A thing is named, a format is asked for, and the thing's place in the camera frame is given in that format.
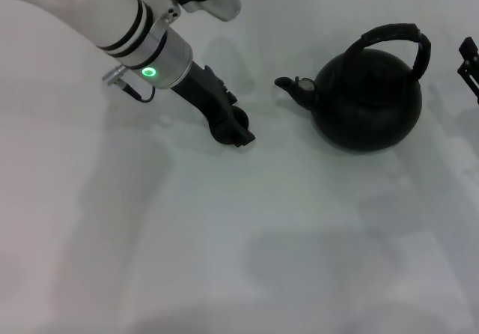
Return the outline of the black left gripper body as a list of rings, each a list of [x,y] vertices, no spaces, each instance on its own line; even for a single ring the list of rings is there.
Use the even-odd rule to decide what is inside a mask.
[[[213,129],[224,124],[231,130],[237,125],[233,111],[237,98],[210,67],[193,61],[188,73],[171,89],[198,109]]]

